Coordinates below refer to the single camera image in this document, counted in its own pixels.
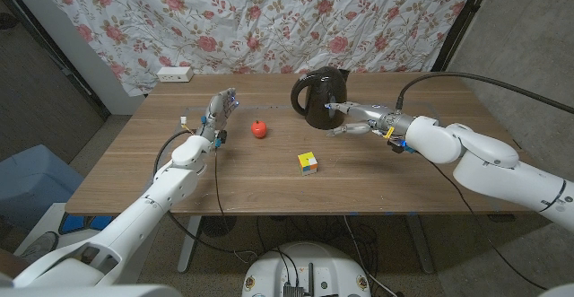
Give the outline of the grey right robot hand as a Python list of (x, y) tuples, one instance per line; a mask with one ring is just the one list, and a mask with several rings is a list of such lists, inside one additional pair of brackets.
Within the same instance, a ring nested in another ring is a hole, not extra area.
[(363, 105), (357, 102), (327, 103), (326, 109), (341, 112), (357, 120), (356, 123), (345, 124), (327, 131), (328, 136), (343, 133), (363, 135), (368, 132), (381, 135), (386, 139), (393, 136), (404, 137), (414, 117), (395, 111), (384, 105)]

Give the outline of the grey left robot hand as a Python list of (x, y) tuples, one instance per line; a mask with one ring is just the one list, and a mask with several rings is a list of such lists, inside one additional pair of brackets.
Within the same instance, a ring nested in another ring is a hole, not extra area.
[(235, 88), (228, 88), (215, 94), (206, 107), (202, 125), (196, 134), (213, 142), (217, 134), (225, 129), (228, 118), (238, 106)]

